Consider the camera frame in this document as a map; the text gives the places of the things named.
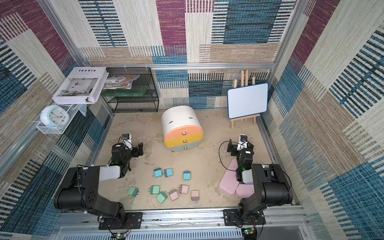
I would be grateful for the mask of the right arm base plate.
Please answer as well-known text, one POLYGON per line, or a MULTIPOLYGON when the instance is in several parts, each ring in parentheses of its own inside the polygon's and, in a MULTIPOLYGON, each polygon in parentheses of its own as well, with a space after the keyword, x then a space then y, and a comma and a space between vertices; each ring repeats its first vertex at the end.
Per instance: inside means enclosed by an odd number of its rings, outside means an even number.
POLYGON ((266 223, 263 212, 241 212, 237 209, 224 209, 225 226, 261 226, 266 223))

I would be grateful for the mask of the white round drawer cabinet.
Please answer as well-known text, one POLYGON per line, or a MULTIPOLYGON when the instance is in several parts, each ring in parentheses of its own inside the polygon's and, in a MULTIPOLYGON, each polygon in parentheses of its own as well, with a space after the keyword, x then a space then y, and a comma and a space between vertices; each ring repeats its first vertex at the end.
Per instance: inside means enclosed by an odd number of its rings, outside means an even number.
POLYGON ((172 129, 195 125, 199 126, 200 122, 196 116, 195 111, 189 106, 176 106, 166 110, 162 115, 162 127, 164 133, 164 141, 165 135, 172 129))

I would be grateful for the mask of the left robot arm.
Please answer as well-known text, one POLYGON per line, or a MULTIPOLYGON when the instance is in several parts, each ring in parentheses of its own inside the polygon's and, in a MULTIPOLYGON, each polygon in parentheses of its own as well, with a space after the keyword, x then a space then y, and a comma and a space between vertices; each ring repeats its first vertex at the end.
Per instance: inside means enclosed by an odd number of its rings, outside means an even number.
POLYGON ((120 202, 111 201, 99 194, 99 183, 123 178, 131 171, 130 161, 144 154, 144 144, 131 150, 124 144, 112 148, 109 166, 83 166, 69 168, 54 200, 58 210, 85 211, 98 217, 99 230, 136 230, 142 224, 142 212, 127 213, 120 202))

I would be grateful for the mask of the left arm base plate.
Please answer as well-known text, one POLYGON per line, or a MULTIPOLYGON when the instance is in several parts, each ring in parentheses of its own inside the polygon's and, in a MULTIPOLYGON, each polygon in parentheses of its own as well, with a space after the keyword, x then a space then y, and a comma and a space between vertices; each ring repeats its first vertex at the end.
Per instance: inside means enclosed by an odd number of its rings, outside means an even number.
POLYGON ((142 218, 143 212, 126 212, 125 216, 122 218, 99 217, 99 230, 140 229, 142 218))

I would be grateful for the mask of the blue plug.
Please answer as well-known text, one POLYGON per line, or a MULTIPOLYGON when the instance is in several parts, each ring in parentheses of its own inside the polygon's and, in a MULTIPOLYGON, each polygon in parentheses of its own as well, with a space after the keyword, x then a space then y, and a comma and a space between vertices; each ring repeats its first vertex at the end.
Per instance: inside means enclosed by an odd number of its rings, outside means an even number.
POLYGON ((162 175, 163 175, 163 173, 162 173, 162 169, 161 168, 154 169, 154 176, 155 176, 155 178, 160 178, 162 175))
POLYGON ((164 170, 164 175, 165 175, 166 178, 173 176, 174 175, 173 169, 172 168, 165 169, 164 170))
POLYGON ((184 171, 183 172, 183 180, 184 181, 190 181, 191 180, 191 172, 190 171, 184 171))

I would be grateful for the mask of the yellow drawer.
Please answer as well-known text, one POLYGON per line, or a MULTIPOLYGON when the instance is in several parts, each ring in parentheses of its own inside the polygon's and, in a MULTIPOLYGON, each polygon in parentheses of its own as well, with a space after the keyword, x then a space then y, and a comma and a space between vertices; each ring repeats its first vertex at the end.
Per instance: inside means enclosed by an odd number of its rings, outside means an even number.
POLYGON ((196 134, 188 134, 183 135, 179 133, 179 135, 167 135, 165 138, 165 145, 167 148, 174 148, 183 146, 186 144, 197 143, 203 139, 203 133, 196 134))

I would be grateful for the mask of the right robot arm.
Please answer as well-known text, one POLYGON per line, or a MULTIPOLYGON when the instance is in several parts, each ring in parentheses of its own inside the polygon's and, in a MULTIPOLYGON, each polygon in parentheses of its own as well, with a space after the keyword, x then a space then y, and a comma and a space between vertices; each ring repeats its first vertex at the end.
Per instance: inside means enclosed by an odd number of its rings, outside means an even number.
POLYGON ((263 210, 292 203, 291 179, 279 164, 254 164, 251 143, 234 143, 231 140, 227 143, 227 152, 236 159, 225 168, 221 189, 232 195, 243 187, 250 190, 251 195, 242 197, 236 211, 224 210, 225 225, 238 228, 264 225, 263 210))

